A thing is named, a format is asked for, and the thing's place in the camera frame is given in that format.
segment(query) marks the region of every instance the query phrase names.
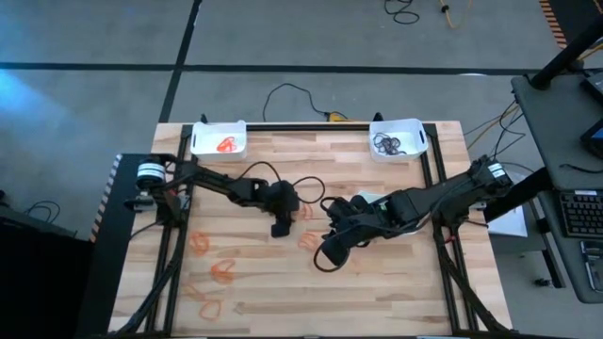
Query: computer keyboard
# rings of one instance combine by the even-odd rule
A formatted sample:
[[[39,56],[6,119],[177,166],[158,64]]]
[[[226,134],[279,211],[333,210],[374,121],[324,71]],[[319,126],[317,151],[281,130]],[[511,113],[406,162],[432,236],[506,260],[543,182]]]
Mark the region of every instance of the computer keyboard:
[[[603,196],[560,193],[565,234],[603,238]]]

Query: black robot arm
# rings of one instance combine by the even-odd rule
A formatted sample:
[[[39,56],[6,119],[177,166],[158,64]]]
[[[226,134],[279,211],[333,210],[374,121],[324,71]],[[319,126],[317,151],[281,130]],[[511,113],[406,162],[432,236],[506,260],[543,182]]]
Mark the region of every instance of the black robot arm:
[[[320,250],[341,267],[351,248],[363,247],[377,236],[389,239],[418,231],[429,218],[440,225],[458,227],[466,219],[469,206],[505,195],[512,185],[499,163],[483,156],[468,171],[438,185],[398,190],[372,203],[361,196],[349,202],[327,197],[321,207],[333,229],[323,236]],[[325,201],[333,202],[325,208]]]
[[[293,222],[291,214],[300,209],[298,194],[289,182],[269,185],[264,179],[232,178],[185,161],[179,163],[177,178],[166,183],[167,164],[176,161],[173,154],[152,154],[139,165],[137,186],[153,196],[159,219],[178,219],[181,206],[174,190],[182,184],[193,183],[220,193],[239,206],[256,207],[274,215],[276,223],[271,228],[272,237],[289,235]]]

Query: white bin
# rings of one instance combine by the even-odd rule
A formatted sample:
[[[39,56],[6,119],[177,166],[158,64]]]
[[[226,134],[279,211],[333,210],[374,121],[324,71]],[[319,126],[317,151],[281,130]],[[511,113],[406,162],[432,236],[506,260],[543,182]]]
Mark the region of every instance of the white bin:
[[[397,137],[400,142],[398,150],[404,151],[406,154],[389,155],[380,153],[373,141],[378,133],[387,134],[389,137]],[[423,123],[418,119],[374,121],[368,127],[368,148],[373,160],[377,162],[410,161],[427,151],[427,147],[427,135],[423,129]]]
[[[190,152],[203,162],[239,161],[247,156],[247,123],[195,122]]]

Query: gray floor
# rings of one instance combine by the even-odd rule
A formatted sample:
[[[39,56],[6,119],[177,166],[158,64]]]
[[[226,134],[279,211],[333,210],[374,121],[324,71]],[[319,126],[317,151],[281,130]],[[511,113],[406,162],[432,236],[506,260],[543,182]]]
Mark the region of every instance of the gray floor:
[[[466,2],[450,0],[459,15]],[[166,63],[176,60],[192,0],[0,0],[0,62]],[[425,68],[538,68],[556,47],[537,0],[479,1],[450,31],[437,1],[417,0],[416,25],[393,24],[378,0],[205,0],[188,64],[286,64]],[[588,60],[603,65],[602,56]],[[171,73],[0,70],[0,188],[23,210],[55,200],[57,223],[86,238],[117,153],[150,149]],[[319,109],[369,120],[459,120],[465,130],[502,112],[510,77],[471,75],[184,73],[170,121],[261,121],[268,92],[283,82],[312,91]],[[269,121],[313,121],[307,97],[273,95]],[[515,130],[529,132],[523,120]],[[471,150],[490,153],[499,130]],[[470,142],[475,134],[466,137]],[[503,145],[511,142],[505,138]],[[499,157],[542,166],[530,135]],[[530,333],[596,338],[603,306],[571,287],[533,287],[538,255],[497,254],[514,326]]]

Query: wooden table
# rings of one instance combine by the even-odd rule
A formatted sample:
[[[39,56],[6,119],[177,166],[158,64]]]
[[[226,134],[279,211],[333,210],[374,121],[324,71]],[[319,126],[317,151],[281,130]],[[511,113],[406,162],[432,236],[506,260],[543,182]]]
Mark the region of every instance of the wooden table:
[[[436,126],[447,176],[465,171],[469,157],[460,123],[436,122]],[[153,153],[175,153],[181,128],[178,123],[159,124]],[[418,159],[402,164],[373,162],[367,132],[250,132],[248,147],[243,163],[208,167],[237,176],[252,162],[269,161],[284,180],[316,175],[325,182],[327,196],[347,199],[361,190],[385,194],[424,186]],[[435,166],[431,168],[435,179]],[[275,180],[264,166],[255,167],[248,176]],[[296,189],[307,200],[320,193],[314,181]],[[329,231],[326,215],[316,204],[311,213],[298,216],[290,236],[273,239],[269,236],[273,218],[257,209],[237,207],[198,187],[192,201],[187,236],[205,234],[209,249],[198,255],[187,244],[173,335],[450,333],[431,225],[414,235],[377,239],[365,249],[354,249],[344,268],[327,274],[313,267],[313,253],[299,244],[303,234],[318,239]],[[471,219],[483,221],[479,213],[472,213]],[[154,220],[155,212],[137,216],[134,231]],[[160,237],[161,227],[155,227],[131,241],[112,330],[127,321],[149,292]],[[466,224],[461,238],[472,287],[497,319],[511,327],[487,229]],[[212,275],[211,267],[224,260],[223,265],[234,263],[228,270],[232,276]],[[460,293],[455,292],[466,328]]]

